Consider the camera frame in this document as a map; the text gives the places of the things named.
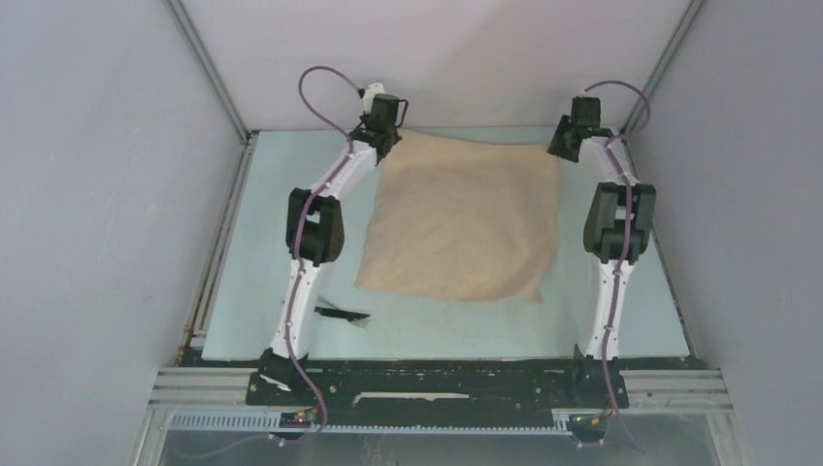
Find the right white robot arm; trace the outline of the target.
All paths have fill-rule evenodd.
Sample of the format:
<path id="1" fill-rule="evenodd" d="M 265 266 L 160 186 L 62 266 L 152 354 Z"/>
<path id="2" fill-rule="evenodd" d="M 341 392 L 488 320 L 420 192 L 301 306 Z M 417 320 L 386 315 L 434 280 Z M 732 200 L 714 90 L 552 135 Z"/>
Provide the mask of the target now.
<path id="1" fill-rule="evenodd" d="M 582 242 L 593 263 L 591 323 L 578 338 L 572 373 L 564 380 L 568 399 L 588 406 L 617 380 L 619 330 L 628 283 L 651 236 L 656 188 L 640 183 L 618 159 L 618 137 L 601 124 L 601 101 L 581 93 L 555 129 L 547 152 L 584 162 L 597 177 L 583 225 Z"/>

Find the beige cloth napkin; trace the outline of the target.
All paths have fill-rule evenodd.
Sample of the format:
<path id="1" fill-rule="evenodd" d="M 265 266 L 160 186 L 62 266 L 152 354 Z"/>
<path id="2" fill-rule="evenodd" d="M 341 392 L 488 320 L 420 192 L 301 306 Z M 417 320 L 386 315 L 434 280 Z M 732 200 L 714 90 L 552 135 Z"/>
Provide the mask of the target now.
<path id="1" fill-rule="evenodd" d="M 538 302 L 560 247 L 559 161 L 541 145 L 406 131 L 381 164 L 356 283 L 452 302 Z"/>

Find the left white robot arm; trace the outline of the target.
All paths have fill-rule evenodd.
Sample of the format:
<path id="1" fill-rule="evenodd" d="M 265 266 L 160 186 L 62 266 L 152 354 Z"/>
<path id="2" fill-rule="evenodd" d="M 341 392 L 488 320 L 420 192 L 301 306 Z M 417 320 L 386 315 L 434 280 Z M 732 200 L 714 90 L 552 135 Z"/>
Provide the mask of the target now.
<path id="1" fill-rule="evenodd" d="M 277 330 L 258 359 L 258 374 L 283 404 L 307 391 L 302 365 L 309 355 L 318 292 L 345 245 L 343 201 L 400 143 L 409 101 L 388 93 L 362 93 L 364 113 L 346 134 L 346 145 L 324 175 L 308 188 L 291 191 L 285 242 L 289 282 Z"/>

